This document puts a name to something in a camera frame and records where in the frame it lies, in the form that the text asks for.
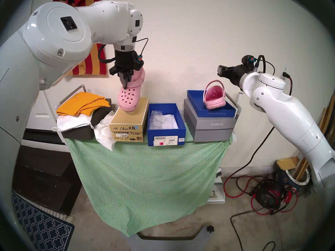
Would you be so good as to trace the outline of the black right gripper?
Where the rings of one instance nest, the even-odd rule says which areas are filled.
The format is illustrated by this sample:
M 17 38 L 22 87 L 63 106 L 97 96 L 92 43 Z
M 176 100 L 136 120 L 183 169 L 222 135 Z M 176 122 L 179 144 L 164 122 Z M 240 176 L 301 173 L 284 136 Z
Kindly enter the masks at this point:
M 241 87 L 240 81 L 242 76 L 244 74 L 251 73 L 252 70 L 244 64 L 234 67 L 226 67 L 223 65 L 219 65 L 217 68 L 217 72 L 219 77 L 227 77 L 227 79 L 229 79 L 233 85 Z

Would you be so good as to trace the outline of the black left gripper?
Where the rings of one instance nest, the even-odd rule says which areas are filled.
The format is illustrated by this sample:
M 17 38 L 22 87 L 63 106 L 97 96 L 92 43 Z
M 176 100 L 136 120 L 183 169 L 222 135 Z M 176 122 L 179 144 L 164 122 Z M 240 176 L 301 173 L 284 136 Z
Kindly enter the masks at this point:
M 109 69 L 110 75 L 119 73 L 119 78 L 124 89 L 127 89 L 128 82 L 132 81 L 135 64 L 138 63 L 138 54 L 136 51 L 118 51 L 115 50 L 115 63 Z

